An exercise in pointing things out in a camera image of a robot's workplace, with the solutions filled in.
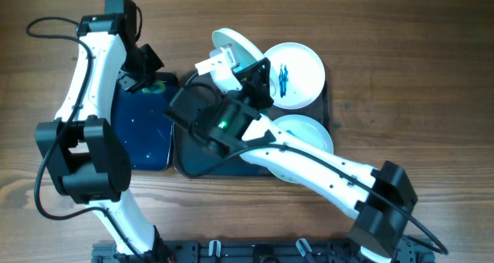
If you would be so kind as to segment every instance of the white plate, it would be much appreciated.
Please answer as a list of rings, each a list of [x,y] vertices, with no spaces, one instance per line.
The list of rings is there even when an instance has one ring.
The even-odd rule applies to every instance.
[[[321,150],[333,154],[333,141],[330,134],[324,129],[321,123],[311,119],[308,116],[286,115],[273,121],[281,130],[291,133],[293,136],[309,143]],[[290,183],[297,183],[290,176],[278,174],[272,171],[272,174],[279,179]]]
[[[273,46],[264,56],[271,61],[269,76],[276,83],[276,92],[271,94],[275,106],[288,110],[300,109],[311,104],[323,90],[326,80],[323,62],[311,48],[286,42]],[[281,72],[288,74],[284,96],[281,94]]]

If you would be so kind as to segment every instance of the robotic arm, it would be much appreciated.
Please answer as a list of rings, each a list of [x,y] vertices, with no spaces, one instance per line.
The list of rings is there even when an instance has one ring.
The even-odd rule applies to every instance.
[[[171,250],[128,190],[130,160],[109,123],[115,84],[135,92],[150,86],[156,70],[163,66],[148,45],[140,49],[135,45],[136,10],[130,0],[107,0],[105,15],[83,17],[77,33],[93,50],[95,63],[82,107],[73,122],[64,122],[74,110],[73,100],[87,66],[83,49],[56,120],[38,125],[36,142],[43,157],[56,146],[47,168],[59,194],[89,208],[104,209],[106,213],[95,213],[115,239],[121,262],[132,261],[130,257],[135,256],[168,263]],[[408,222],[396,208],[411,214],[418,201],[404,170],[391,162],[378,170],[345,160],[281,130],[259,113],[273,102],[269,96],[269,60],[233,73],[231,69],[237,64],[230,55],[234,55],[231,46],[211,53],[219,56],[215,59],[229,59],[220,69],[210,67],[209,62],[196,65],[199,72],[218,73],[214,81],[224,94],[218,93],[217,103],[211,105],[186,86],[165,115],[220,157],[240,155],[248,163],[295,177],[356,220],[349,237],[362,247],[364,256],[379,263],[390,262]],[[59,135],[65,126],[67,132]],[[88,153],[69,151],[83,141]],[[372,189],[393,206],[362,187]]]

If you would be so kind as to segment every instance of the wooden table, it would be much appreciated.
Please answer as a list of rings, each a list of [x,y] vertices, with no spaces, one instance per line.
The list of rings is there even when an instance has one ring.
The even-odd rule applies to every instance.
[[[181,75],[208,57],[211,32],[229,27],[261,50],[311,47],[332,89],[336,153],[403,166],[419,196],[414,216],[449,247],[438,262],[494,258],[494,0],[134,0],[140,44]],[[0,0],[0,261],[88,261],[110,240],[93,214],[42,218],[33,202],[41,161],[38,122],[61,106],[76,65],[71,42],[32,39],[31,20],[78,20],[104,0]],[[43,23],[38,32],[73,34]],[[276,179],[187,180],[174,170],[135,172],[130,186],[165,240],[326,239],[352,220],[307,189]],[[47,175],[42,202],[76,206]],[[408,228],[408,232],[417,230]]]

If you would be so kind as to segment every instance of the wooden surface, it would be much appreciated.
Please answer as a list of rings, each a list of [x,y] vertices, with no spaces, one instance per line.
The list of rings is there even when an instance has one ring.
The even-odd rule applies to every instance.
[[[181,75],[208,57],[211,32],[229,27],[261,50],[311,47],[327,66],[335,151],[403,166],[419,203],[414,216],[449,247],[438,262],[494,258],[494,0],[134,0],[148,42]],[[110,240],[93,214],[43,219],[33,202],[49,121],[76,65],[71,42],[31,39],[31,20],[80,19],[104,0],[0,0],[0,261],[87,262]],[[60,23],[39,32],[71,33]],[[42,202],[75,206],[45,175]],[[131,189],[165,240],[344,235],[352,220],[307,189],[275,179],[189,181],[174,170],[136,172]],[[408,228],[408,232],[417,230]]]

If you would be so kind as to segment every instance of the wood grain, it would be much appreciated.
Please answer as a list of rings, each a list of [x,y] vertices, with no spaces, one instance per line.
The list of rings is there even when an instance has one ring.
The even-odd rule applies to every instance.
[[[408,171],[419,195],[414,216],[451,251],[438,262],[492,261],[494,0],[134,1],[144,13],[140,43],[178,75],[207,57],[221,27],[263,51],[281,42],[311,47],[328,70],[336,153]],[[34,207],[34,129],[61,105],[77,46],[24,33],[37,17],[80,19],[103,5],[0,0],[0,261],[87,262],[92,244],[111,239],[92,214],[55,222]],[[56,22],[36,29],[73,33]],[[323,239],[352,225],[323,198],[273,179],[135,172],[131,190],[165,240]],[[42,202],[55,214],[80,207],[47,176]]]

